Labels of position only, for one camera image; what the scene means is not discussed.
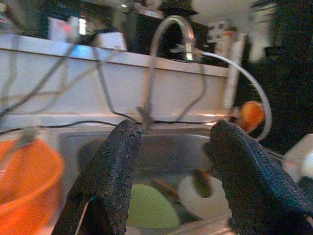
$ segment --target green plate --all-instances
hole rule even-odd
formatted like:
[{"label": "green plate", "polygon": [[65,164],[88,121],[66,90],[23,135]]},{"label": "green plate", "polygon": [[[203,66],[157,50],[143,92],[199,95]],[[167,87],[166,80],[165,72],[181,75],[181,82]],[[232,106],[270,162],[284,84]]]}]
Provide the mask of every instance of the green plate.
[{"label": "green plate", "polygon": [[155,188],[133,185],[128,226],[150,229],[177,227],[179,217],[171,203]]}]

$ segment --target white hose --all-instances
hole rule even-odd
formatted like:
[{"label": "white hose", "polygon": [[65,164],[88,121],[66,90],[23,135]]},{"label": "white hose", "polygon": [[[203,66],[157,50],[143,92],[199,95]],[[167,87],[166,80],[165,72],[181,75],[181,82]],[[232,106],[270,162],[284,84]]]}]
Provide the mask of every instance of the white hose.
[{"label": "white hose", "polygon": [[260,98],[261,98],[263,106],[264,106],[265,115],[266,115],[265,116],[265,125],[264,125],[263,132],[255,139],[257,141],[263,140],[269,134],[269,131],[270,131],[270,128],[271,128],[271,125],[272,125],[272,112],[271,112],[271,109],[270,109],[268,98],[265,95],[265,92],[263,91],[263,89],[260,86],[260,84],[257,82],[257,80],[247,70],[245,70],[244,68],[242,68],[241,66],[239,66],[235,62],[233,62],[233,61],[231,61],[231,60],[229,60],[229,59],[227,59],[225,57],[222,57],[220,55],[216,55],[216,54],[213,54],[213,53],[210,53],[210,52],[200,51],[200,53],[202,55],[214,57],[214,58],[223,60],[223,61],[231,64],[236,69],[238,69],[253,84],[253,86],[255,87],[255,89],[257,90],[257,92],[260,95]]}]

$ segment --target stainless steel sink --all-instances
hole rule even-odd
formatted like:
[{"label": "stainless steel sink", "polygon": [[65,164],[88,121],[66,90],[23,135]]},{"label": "stainless steel sink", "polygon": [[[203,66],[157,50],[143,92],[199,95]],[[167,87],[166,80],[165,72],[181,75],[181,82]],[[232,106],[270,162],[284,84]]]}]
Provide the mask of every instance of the stainless steel sink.
[{"label": "stainless steel sink", "polygon": [[[60,152],[66,163],[63,178],[63,202],[80,170],[95,155],[109,133],[61,134]],[[208,141],[208,129],[170,129],[145,132],[135,164],[134,184],[154,186],[152,179],[159,179],[173,188],[177,188],[183,177],[191,174],[193,169],[209,169],[211,167],[210,159],[203,151],[203,145]],[[182,224],[196,220],[182,205],[173,205]],[[175,228],[149,230],[147,234],[164,234],[173,229]]]}]

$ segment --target orange object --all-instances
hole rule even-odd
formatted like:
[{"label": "orange object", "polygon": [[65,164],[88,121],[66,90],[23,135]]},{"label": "orange object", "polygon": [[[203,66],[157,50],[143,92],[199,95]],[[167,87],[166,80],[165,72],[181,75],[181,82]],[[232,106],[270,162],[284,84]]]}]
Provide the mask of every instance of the orange object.
[{"label": "orange object", "polygon": [[237,124],[247,133],[253,131],[265,118],[262,103],[248,101],[240,110],[240,118]]},{"label": "orange object", "polygon": [[[0,159],[13,143],[0,142]],[[42,140],[12,154],[0,179],[0,235],[31,235],[48,223],[58,206],[63,171],[60,155]]]}]

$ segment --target black cable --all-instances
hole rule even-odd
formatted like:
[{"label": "black cable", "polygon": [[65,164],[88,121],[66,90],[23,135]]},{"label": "black cable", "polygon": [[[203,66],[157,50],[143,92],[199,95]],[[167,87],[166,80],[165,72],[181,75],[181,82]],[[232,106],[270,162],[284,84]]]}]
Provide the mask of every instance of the black cable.
[{"label": "black cable", "polygon": [[[38,126],[38,128],[42,128],[42,129],[47,129],[47,128],[65,128],[65,127],[75,126],[75,125],[82,124],[82,123],[99,123],[99,124],[105,124],[105,125],[110,125],[110,126],[117,126],[117,124],[113,124],[113,123],[106,122],[106,121],[86,120],[86,121],[77,121],[77,122],[64,124],[64,125],[43,125],[43,126]],[[2,132],[0,132],[0,135],[4,135],[4,134],[10,133],[10,132],[14,132],[14,131],[21,131],[23,129],[24,128],[15,128],[15,129],[2,131]]]},{"label": "black cable", "polygon": [[219,120],[215,120],[215,121],[200,121],[200,122],[196,122],[196,121],[162,121],[162,120],[157,120],[154,121],[154,124],[175,124],[175,123],[182,123],[182,124],[206,124],[206,123],[214,123],[217,122]]},{"label": "black cable", "polygon": [[104,93],[104,97],[106,98],[109,110],[116,115],[128,118],[128,119],[132,120],[134,123],[138,123],[137,120],[135,120],[134,118],[132,118],[126,114],[118,113],[114,110],[114,107],[112,105],[112,100],[110,97],[110,93],[109,93],[109,89],[107,87],[107,84],[106,84],[106,81],[104,78],[104,73],[102,70],[102,64],[101,64],[101,60],[100,60],[100,55],[99,55],[99,53],[95,47],[93,47],[92,50],[93,50],[93,54],[95,56],[95,59],[97,60],[97,70],[98,70],[98,74],[99,74],[99,78],[100,78],[100,83],[101,83],[102,91]]},{"label": "black cable", "polygon": [[[206,124],[206,123],[214,123],[217,122],[216,121],[206,121],[206,122],[191,122],[191,121],[162,121],[162,120],[157,120],[154,121],[154,124],[174,124],[174,123],[183,123],[183,124]],[[38,126],[38,128],[42,128],[42,129],[47,129],[47,128],[65,128],[65,127],[70,127],[70,126],[75,126],[78,124],[83,124],[83,123],[98,123],[98,124],[105,124],[105,125],[109,125],[109,126],[117,126],[117,124],[113,124],[110,122],[106,122],[106,121],[96,121],[96,120],[85,120],[85,121],[76,121],[73,123],[69,123],[69,124],[63,124],[63,125],[42,125],[42,126]],[[142,125],[141,122],[136,122],[135,124],[137,125]],[[5,130],[0,132],[0,135],[4,135],[4,134],[8,134],[11,132],[15,132],[15,131],[21,131],[24,128],[15,128],[15,129],[10,129],[10,130]]]},{"label": "black cable", "polygon": [[37,84],[37,86],[28,93],[22,100],[16,102],[10,107],[5,108],[0,113],[0,119],[7,113],[15,110],[16,108],[20,107],[21,105],[25,104],[28,100],[30,100],[33,96],[37,94],[37,92],[47,83],[47,81],[50,79],[50,77],[54,74],[54,72],[58,69],[58,67],[69,57],[69,55],[72,53],[72,51],[78,46],[78,44],[81,43],[88,43],[94,39],[95,35],[89,35],[89,36],[82,36],[80,37],[76,43],[71,45],[67,51],[65,52],[64,56],[61,57],[53,66],[52,68],[44,75],[44,77],[41,79],[41,81]]}]

